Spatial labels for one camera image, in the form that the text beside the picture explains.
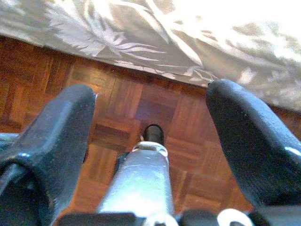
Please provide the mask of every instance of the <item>wooden parquet floor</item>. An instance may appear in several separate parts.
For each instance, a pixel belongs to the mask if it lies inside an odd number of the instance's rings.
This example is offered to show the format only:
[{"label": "wooden parquet floor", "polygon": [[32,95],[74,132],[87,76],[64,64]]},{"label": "wooden parquet floor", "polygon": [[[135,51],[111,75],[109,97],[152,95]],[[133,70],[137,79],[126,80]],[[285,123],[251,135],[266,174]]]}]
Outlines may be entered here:
[{"label": "wooden parquet floor", "polygon": [[[162,126],[176,212],[249,210],[227,165],[205,104],[204,88],[0,37],[0,131],[20,132],[67,86],[97,93],[89,153],[66,212],[94,212],[118,155],[149,123]],[[301,116],[273,108],[301,138]]]}]

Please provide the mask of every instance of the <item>patterned fabric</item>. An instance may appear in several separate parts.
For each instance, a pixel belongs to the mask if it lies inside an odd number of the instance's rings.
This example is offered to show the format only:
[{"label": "patterned fabric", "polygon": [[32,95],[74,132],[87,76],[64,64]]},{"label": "patterned fabric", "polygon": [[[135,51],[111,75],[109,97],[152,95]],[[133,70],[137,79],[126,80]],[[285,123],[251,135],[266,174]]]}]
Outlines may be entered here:
[{"label": "patterned fabric", "polygon": [[206,87],[233,80],[301,111],[295,1],[0,0],[0,33]]}]

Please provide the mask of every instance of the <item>black foot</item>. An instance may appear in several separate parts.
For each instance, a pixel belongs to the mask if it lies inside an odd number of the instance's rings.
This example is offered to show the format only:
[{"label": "black foot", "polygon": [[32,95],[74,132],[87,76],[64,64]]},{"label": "black foot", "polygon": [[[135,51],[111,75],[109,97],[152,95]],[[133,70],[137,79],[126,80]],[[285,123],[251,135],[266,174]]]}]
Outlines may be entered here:
[{"label": "black foot", "polygon": [[143,138],[145,141],[157,142],[164,145],[164,133],[162,128],[157,124],[151,124],[146,127]]}]

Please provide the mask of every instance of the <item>leaf pattern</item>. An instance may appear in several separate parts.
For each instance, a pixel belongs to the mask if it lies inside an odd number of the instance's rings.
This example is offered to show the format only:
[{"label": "leaf pattern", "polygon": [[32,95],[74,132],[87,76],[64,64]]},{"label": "leaf pattern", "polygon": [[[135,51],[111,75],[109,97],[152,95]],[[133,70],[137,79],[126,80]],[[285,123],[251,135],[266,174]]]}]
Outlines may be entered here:
[{"label": "leaf pattern", "polygon": [[90,14],[89,1],[85,2],[84,9],[84,18],[82,18],[72,0],[55,0],[55,3],[48,3],[47,16],[50,18],[50,26],[59,30],[56,36],[79,48],[86,55],[96,57],[108,47],[119,58],[122,58],[121,53],[123,53],[141,60],[158,61],[133,52],[164,53],[154,50],[156,47],[152,45],[124,43],[126,40],[124,32],[113,31],[108,23],[102,20],[98,11],[94,10],[92,15]]},{"label": "leaf pattern", "polygon": [[228,78],[268,103],[301,112],[300,13],[294,5],[274,2],[267,10],[270,3],[261,0],[247,8],[219,0],[1,0],[0,33],[202,87]]}]

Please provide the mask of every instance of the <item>metal tube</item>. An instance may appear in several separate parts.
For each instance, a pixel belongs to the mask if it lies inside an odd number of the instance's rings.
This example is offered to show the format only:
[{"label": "metal tube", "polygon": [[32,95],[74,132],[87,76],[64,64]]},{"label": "metal tube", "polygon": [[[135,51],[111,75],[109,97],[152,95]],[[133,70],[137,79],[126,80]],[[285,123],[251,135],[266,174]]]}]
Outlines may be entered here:
[{"label": "metal tube", "polygon": [[147,217],[174,213],[167,151],[155,142],[140,142],[119,167],[98,213],[132,212]]}]

